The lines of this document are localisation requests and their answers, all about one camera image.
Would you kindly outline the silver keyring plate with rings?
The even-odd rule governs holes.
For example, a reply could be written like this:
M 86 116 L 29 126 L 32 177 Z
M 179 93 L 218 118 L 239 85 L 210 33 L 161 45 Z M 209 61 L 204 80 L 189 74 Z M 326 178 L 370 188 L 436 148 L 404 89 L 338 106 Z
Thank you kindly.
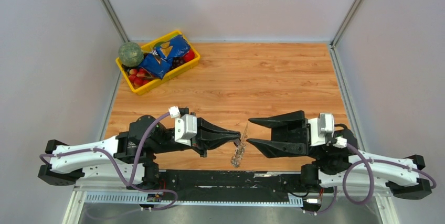
M 241 137 L 239 139 L 239 143 L 237 145 L 236 151 L 231 158 L 230 163 L 233 168 L 239 168 L 241 165 L 241 161 L 242 161 L 242 158 L 245 153 L 246 146 L 247 146 L 246 139 L 247 139 L 248 125 L 249 125 L 249 123 L 246 124 L 246 127 L 245 127 L 244 131 L 242 132 Z

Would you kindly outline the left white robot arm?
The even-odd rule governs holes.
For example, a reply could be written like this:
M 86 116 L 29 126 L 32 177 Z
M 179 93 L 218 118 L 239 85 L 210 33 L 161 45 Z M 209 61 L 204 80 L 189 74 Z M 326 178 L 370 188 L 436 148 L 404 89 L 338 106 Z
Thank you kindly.
M 49 185 L 74 185 L 79 180 L 120 180 L 128 189 L 165 190 L 156 155 L 193 150 L 200 157 L 233 142 L 241 133 L 211 124 L 192 113 L 167 112 L 158 118 L 144 115 L 128 131 L 105 140 L 67 145 L 49 140 L 39 158 L 37 177 Z

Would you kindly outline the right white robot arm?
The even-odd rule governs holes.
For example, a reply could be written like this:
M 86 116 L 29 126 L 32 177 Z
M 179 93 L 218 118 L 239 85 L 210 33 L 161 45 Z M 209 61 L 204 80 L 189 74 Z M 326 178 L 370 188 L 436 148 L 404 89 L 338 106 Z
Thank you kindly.
M 374 191 L 388 191 L 400 199 L 420 200 L 436 188 L 425 173 L 421 155 L 391 158 L 361 151 L 353 132 L 337 124 L 331 113 L 307 119 L 303 111 L 250 122 L 271 131 L 269 140 L 250 138 L 267 158 L 307 156 L 312 162 L 300 170 L 299 184 L 306 191 L 336 187 L 349 196 L 353 187 L 370 199 Z

